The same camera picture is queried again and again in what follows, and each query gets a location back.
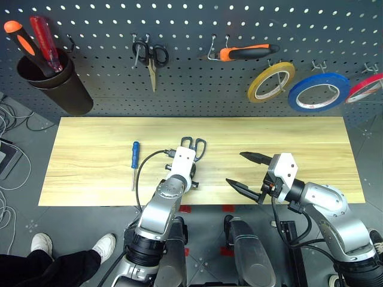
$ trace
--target scissors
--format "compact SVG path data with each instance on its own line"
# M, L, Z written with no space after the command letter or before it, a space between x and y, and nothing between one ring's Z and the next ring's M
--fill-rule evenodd
M201 155L198 157L197 156L197 150L198 150L198 146L199 145L203 145L203 150L201 152ZM185 136L181 139L181 146L184 146L186 148L190 148L190 149L193 149L196 151L196 156L194 158L194 162L197 162L199 161L204 153L205 153L205 150L206 150L206 141L203 140L203 139L200 139L200 138L197 138L196 139L196 142L194 143L194 146L193 146L193 138L191 136Z
M133 54L138 60L148 67L150 74L151 87L153 93L156 91L156 70L165 67L169 62L169 53L164 46L154 45L153 49L149 49L147 42L136 40L133 43Z

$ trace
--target wooden table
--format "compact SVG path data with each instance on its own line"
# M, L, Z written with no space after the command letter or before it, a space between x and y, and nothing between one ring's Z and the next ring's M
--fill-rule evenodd
M133 141L140 162L159 149L177 148L183 136L205 139L195 181L183 204L252 204L225 181L234 179L259 191L267 166L241 157L241 151L269 156L292 152L297 178L342 190L350 203L364 196L341 117L278 118L62 118L50 157L40 206L125 206L131 192ZM172 159L156 155L139 179L141 204L168 173Z

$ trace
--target pegboard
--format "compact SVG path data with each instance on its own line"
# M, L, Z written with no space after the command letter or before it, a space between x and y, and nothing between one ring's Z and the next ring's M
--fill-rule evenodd
M323 60L327 72L351 80L351 86L370 73L364 63L377 63L382 48L382 1L2 1L3 21L17 20L31 35L30 15L49 19L58 47L66 49L69 33L75 41L70 54L76 71L95 101L88 116L174 117L277 117L341 116L357 124L382 112L382 89L356 103L342 104L325 112L302 113L287 102L290 88L320 73L311 61ZM131 33L150 45L169 51L167 67L157 70L157 91L151 90L148 69L132 53ZM213 62L198 59L216 34L215 51L229 46L270 43L280 51L259 60ZM44 94L28 86L16 72L22 54L3 32L0 49L0 90L22 104L58 122L67 116ZM255 77L272 62L291 62L296 76L286 92L264 103L251 103L246 92ZM277 85L276 78L263 87ZM328 90L311 91L309 101L329 96Z

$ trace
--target tape roll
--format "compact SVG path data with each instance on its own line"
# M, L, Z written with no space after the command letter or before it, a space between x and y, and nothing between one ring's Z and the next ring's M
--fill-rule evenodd
M310 104L300 101L300 95L316 86L330 86L336 93L335 95L322 103ZM325 73L320 75L314 75L304 79L291 88L288 94L289 105L300 112L321 112L333 108L344 102L349 93L349 79L336 74Z
M268 67L266 70L260 73L259 76L255 78L255 80L251 83L249 90L247 91L247 97L249 98L250 102L253 102L253 103L264 102L282 93L282 90L280 89L279 85L266 94L260 94L258 91L259 87L268 78L278 73L284 74L284 77L281 80L281 86L283 88L289 85L291 81L293 80L295 75L295 67L291 63L281 62L275 65L272 65L271 67Z
M351 88L351 90L349 91L349 95L346 99L346 103L354 103L358 100L362 100L368 95L378 91L382 87L382 85L383 85L383 73L371 76Z

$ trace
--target black cup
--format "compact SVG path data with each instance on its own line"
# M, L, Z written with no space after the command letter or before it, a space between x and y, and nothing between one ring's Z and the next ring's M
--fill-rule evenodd
M63 50L57 49L57 52L63 70L54 77L46 78L25 56L17 64L17 71L32 87L41 90L67 113L84 115L93 108L93 100L77 76L72 60Z

